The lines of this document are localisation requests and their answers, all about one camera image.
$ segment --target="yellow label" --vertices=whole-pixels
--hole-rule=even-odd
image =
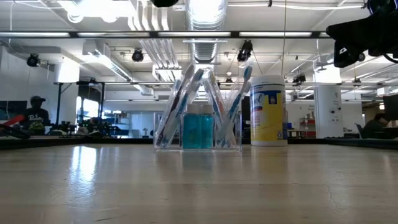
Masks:
[[[279,90],[255,91],[251,95],[251,140],[287,139],[284,125],[284,93]]]

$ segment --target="teal bottle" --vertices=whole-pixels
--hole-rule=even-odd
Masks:
[[[201,148],[211,149],[213,147],[214,117],[213,107],[203,105],[201,108]]]
[[[183,127],[182,127],[183,149],[201,148],[200,121],[201,121],[200,105],[188,105],[187,113],[183,117]]]

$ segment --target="camera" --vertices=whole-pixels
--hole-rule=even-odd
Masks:
[[[150,0],[156,7],[172,7],[178,0]]]
[[[135,62],[143,61],[144,55],[142,54],[142,49],[134,49],[131,59]]]
[[[396,1],[369,0],[370,16],[351,22],[328,26],[326,33],[335,40],[334,65],[345,68],[370,56],[384,56],[398,63],[398,3]]]
[[[243,46],[238,53],[237,57],[238,61],[239,62],[247,61],[251,56],[252,50],[253,50],[253,44],[251,43],[251,40],[244,40]]]
[[[26,64],[30,67],[39,67],[40,66],[40,59],[38,54],[30,54],[30,57],[27,59]]]

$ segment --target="red object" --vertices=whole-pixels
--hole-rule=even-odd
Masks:
[[[5,122],[4,125],[10,126],[10,125],[13,125],[13,124],[16,124],[16,123],[22,121],[23,119],[25,119],[24,115],[17,115],[14,118],[12,118],[11,120]]]

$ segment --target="wooden table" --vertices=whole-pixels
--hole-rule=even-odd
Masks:
[[[0,151],[1,223],[397,223],[398,153],[329,145]]]

